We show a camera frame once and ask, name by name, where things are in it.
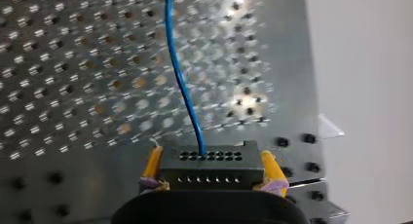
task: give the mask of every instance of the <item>perforated metal panel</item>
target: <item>perforated metal panel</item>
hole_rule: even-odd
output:
[[[150,138],[196,145],[170,67],[164,0],[0,7],[1,217],[37,205],[36,218],[47,223],[59,203],[83,208],[69,220],[110,215],[136,194]],[[318,132],[304,0],[174,7],[181,68],[206,144],[254,139],[277,155],[290,182],[323,177],[320,145],[303,141]],[[53,171],[66,179],[47,195]],[[16,177],[27,183],[23,193],[10,192]]]

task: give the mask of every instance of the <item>black bolt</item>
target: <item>black bolt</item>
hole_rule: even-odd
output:
[[[68,205],[58,205],[56,207],[56,215],[60,217],[65,217],[69,215],[69,206]]]
[[[12,181],[12,186],[13,188],[15,188],[16,190],[22,190],[23,188],[25,188],[27,186],[26,181],[24,180],[24,178],[22,177],[16,177],[13,179]]]
[[[251,89],[250,88],[245,88],[244,89],[244,94],[251,94]]]
[[[58,185],[63,181],[63,175],[60,172],[52,172],[51,174],[49,174],[48,176],[48,180],[49,182]]]
[[[294,204],[297,204],[297,200],[295,200],[294,197],[290,196],[290,195],[286,195],[285,198],[289,201],[291,201]]]
[[[319,172],[319,171],[321,170],[321,168],[319,167],[319,165],[316,164],[316,163],[307,163],[307,164],[306,164],[306,169],[307,169],[308,171],[311,171],[311,172]]]
[[[278,146],[283,147],[283,148],[288,147],[289,145],[289,140],[284,137],[277,137],[276,142]]]
[[[324,194],[319,191],[313,191],[311,192],[311,199],[320,202],[324,200]]]
[[[315,144],[317,142],[317,138],[315,135],[310,133],[304,133],[301,138],[306,143]]]
[[[233,117],[234,116],[234,111],[230,111],[228,114],[227,114],[227,117],[228,118],[231,118],[231,117]]]
[[[311,219],[311,224],[327,224],[327,222],[322,218],[316,217]]]
[[[282,168],[282,173],[285,175],[285,177],[292,177],[294,175],[294,172],[291,168]]]
[[[252,115],[254,113],[254,110],[252,108],[247,108],[246,109],[246,114],[247,115]]]
[[[31,211],[30,209],[25,209],[22,212],[19,213],[18,219],[21,222],[29,222],[32,219]]]
[[[233,4],[233,8],[234,8],[234,10],[239,10],[240,9],[240,5],[238,4],[238,3],[234,3]]]

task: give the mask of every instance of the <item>hole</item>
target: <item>hole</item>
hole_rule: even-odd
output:
[[[114,67],[118,64],[118,61],[115,58],[110,57],[105,61],[105,64],[108,67]]]
[[[73,93],[73,87],[70,86],[70,85],[68,85],[68,86],[63,86],[63,87],[60,89],[60,94],[61,94],[61,95],[67,95],[67,94],[71,94],[71,93]]]
[[[135,38],[132,34],[126,35],[125,38],[126,38],[128,41],[134,41],[134,40],[136,40],[136,38]]]
[[[244,75],[246,73],[248,73],[248,68],[246,68],[246,67],[241,68],[241,74]]]
[[[239,53],[239,54],[245,53],[245,48],[244,47],[238,47],[237,48],[237,53]]]
[[[140,64],[140,57],[139,56],[133,56],[130,58],[131,64]]]
[[[243,27],[240,24],[237,24],[237,25],[235,25],[234,29],[237,32],[241,32],[243,30]]]
[[[103,107],[100,104],[97,104],[94,106],[94,112],[96,112],[97,114],[102,114],[103,113]]]
[[[133,14],[132,14],[131,12],[123,12],[123,13],[122,13],[122,16],[123,16],[124,18],[130,19],[130,18],[133,17]]]
[[[225,177],[225,182],[227,183],[231,183],[234,182],[235,178],[233,175],[228,175],[227,177]]]
[[[251,19],[252,18],[252,13],[247,13],[244,15],[245,19]]]
[[[112,81],[112,87],[118,90],[121,87],[121,82],[118,80]]]
[[[244,94],[251,94],[251,89],[248,87],[244,88]]]
[[[231,117],[233,117],[234,116],[234,111],[230,111],[228,114],[227,114],[227,117],[228,118],[231,118]]]
[[[148,38],[149,38],[149,39],[155,39],[155,38],[156,38],[156,32],[150,32],[150,33],[148,33]]]
[[[85,85],[85,87],[83,87],[83,89],[85,90],[85,93],[91,93],[94,91],[94,83],[88,83],[87,85]]]
[[[224,18],[225,18],[225,20],[227,20],[227,21],[231,21],[231,19],[232,19],[232,17],[231,17],[231,16],[228,16],[228,15],[225,16]]]
[[[238,175],[238,176],[235,177],[234,180],[235,180],[236,183],[241,183],[241,181],[243,181],[243,177]]]
[[[151,18],[151,17],[155,16],[155,12],[152,11],[152,10],[149,10],[149,11],[146,12],[146,16]]]
[[[255,37],[254,37],[254,35],[248,35],[248,36],[246,36],[246,40],[253,41],[253,40],[255,40]]]
[[[238,4],[238,3],[234,3],[233,4],[233,8],[234,8],[234,10],[239,10],[240,9],[240,5]]]
[[[189,175],[189,176],[186,178],[186,180],[187,180],[188,182],[195,182],[196,177],[195,177],[194,175]]]
[[[85,37],[78,37],[75,43],[77,46],[87,46],[88,40]]]
[[[245,112],[247,115],[252,115],[254,113],[254,110],[252,108],[247,108]]]
[[[22,91],[12,92],[10,95],[10,101],[22,100],[24,98],[24,93]]]
[[[103,37],[101,37],[101,42],[103,42],[103,43],[107,43],[107,44],[110,44],[110,43],[112,43],[113,42],[113,38],[112,37],[110,37],[110,36],[103,36]]]
[[[75,108],[68,109],[63,113],[64,117],[71,118],[77,115],[77,110]]]
[[[37,90],[36,92],[34,92],[34,96],[36,98],[44,97],[44,96],[47,96],[48,94],[49,94],[49,92],[45,88],[41,88],[41,89]]]
[[[249,61],[251,61],[251,62],[255,62],[257,60],[258,60],[258,56],[252,56],[252,57],[249,58]]]

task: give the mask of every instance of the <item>white surface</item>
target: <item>white surface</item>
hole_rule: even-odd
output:
[[[329,194],[350,224],[413,220],[413,0],[307,0]]]

